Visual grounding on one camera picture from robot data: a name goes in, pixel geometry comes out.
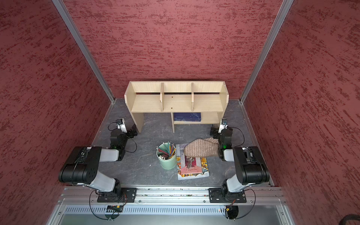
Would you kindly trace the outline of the fluffy beige pink cloth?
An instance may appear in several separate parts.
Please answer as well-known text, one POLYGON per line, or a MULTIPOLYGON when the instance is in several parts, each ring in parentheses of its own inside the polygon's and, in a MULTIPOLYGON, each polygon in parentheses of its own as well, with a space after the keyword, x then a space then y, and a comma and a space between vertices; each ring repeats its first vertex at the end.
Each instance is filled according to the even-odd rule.
POLYGON ((218 140, 212 137, 196 139, 184 148, 184 154, 192 158, 206 158, 218 156, 218 140))

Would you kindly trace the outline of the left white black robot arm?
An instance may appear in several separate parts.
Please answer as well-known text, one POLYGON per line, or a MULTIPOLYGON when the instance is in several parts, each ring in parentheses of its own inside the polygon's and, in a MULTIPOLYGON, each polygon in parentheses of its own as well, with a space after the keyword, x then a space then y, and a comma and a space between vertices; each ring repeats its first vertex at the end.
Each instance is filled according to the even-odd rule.
POLYGON ((104 175, 98 167, 101 162, 122 161, 128 140, 137 135, 136 125, 128 131, 117 128, 111 131, 110 148, 75 147, 59 172, 59 182, 90 187, 106 200, 121 200, 124 194, 120 181, 104 175))

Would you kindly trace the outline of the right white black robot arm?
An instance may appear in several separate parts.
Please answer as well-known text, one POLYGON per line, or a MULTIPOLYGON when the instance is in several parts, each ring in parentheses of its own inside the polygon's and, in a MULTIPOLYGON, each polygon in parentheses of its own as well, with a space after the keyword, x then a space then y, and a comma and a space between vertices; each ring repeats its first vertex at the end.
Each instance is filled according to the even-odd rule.
POLYGON ((212 127, 210 131, 210 136, 217 140, 219 158, 235 165, 235 175, 225 180, 220 189, 221 197, 225 200, 236 199, 247 187, 270 181, 270 172, 259 148, 232 146, 232 134, 231 127, 221 130, 212 127))

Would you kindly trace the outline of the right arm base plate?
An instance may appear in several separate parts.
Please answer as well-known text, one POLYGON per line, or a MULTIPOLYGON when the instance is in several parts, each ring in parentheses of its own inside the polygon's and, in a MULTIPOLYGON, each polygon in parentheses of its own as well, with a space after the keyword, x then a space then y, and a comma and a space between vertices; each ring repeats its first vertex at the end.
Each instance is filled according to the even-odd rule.
POLYGON ((210 203, 246 203, 244 192, 231 193, 221 188, 209 188, 210 203))

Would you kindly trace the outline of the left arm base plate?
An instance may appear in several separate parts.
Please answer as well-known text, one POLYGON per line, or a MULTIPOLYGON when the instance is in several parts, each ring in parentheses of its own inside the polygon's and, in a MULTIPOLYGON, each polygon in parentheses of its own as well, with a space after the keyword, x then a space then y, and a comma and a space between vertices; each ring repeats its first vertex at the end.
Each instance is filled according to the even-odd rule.
POLYGON ((114 192, 99 192, 98 203, 133 203, 137 195, 137 188, 125 187, 119 193, 114 192))

